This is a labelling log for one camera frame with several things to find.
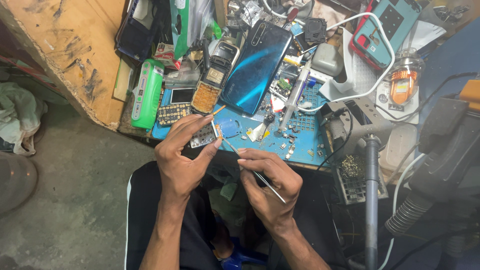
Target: red and white box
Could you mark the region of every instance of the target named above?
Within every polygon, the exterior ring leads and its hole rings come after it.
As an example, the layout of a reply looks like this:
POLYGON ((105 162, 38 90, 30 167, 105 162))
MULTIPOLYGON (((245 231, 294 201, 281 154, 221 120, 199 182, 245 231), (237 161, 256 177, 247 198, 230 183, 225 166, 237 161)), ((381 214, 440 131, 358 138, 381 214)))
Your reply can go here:
POLYGON ((160 61, 166 68, 178 70, 181 64, 181 58, 175 60, 175 48, 173 45, 159 43, 153 59, 160 61))

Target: blue chair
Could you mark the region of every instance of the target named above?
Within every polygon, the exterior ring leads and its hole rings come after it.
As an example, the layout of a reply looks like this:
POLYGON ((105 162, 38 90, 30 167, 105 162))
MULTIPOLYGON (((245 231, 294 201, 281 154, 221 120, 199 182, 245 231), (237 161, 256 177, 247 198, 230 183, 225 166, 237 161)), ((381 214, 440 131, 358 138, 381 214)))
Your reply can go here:
POLYGON ((240 245, 238 237, 230 237, 234 247, 230 257, 222 260, 224 270, 241 270, 242 262, 252 262, 260 265, 267 265, 268 255, 244 248, 240 245))

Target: black pants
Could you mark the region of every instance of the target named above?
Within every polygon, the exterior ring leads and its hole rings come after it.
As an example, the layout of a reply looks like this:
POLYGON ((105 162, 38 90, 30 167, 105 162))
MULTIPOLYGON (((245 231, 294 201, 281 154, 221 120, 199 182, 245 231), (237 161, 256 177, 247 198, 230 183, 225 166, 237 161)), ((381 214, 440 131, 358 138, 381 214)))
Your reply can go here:
MULTIPOLYGON (((130 179, 126 270, 137 270, 150 240, 162 185, 155 161, 136 170, 130 179)), ((303 180, 293 217, 303 236, 332 269, 346 269, 332 216, 317 181, 303 180)), ((222 269, 209 241, 216 234, 215 218, 208 193, 196 188, 188 201, 180 233, 180 269, 222 269)), ((290 267, 278 245, 272 242, 268 269, 290 267)))

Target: tweezers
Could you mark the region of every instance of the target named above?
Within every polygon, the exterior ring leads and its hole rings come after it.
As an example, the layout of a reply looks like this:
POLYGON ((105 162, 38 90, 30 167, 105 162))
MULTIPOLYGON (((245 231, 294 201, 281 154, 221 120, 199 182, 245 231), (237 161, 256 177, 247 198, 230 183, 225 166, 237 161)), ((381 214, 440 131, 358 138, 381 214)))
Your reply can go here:
MULTIPOLYGON (((225 138, 222 138, 224 142, 226 142, 228 144, 228 146, 230 146, 232 148, 232 150, 237 153, 237 155, 239 154, 239 152, 235 149, 235 147, 233 147, 233 145, 231 145, 225 138)), ((275 189, 272 188, 272 186, 267 182, 267 180, 265 180, 265 178, 263 176, 261 176, 258 172, 256 171, 253 171, 253 173, 258 177, 260 178, 260 180, 262 180, 262 182, 265 183, 265 185, 267 185, 281 200, 283 203, 286 204, 285 200, 282 198, 282 196, 280 196, 280 194, 277 193, 277 191, 275 189)))

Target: cotton ball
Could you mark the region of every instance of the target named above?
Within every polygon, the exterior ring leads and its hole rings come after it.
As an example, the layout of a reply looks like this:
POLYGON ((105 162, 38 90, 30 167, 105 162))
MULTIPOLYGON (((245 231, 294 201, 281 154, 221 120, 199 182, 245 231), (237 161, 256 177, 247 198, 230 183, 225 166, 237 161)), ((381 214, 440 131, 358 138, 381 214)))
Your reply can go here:
POLYGON ((312 105, 313 104, 310 101, 306 101, 304 103, 299 104, 299 108, 302 108, 302 109, 311 108, 312 105))

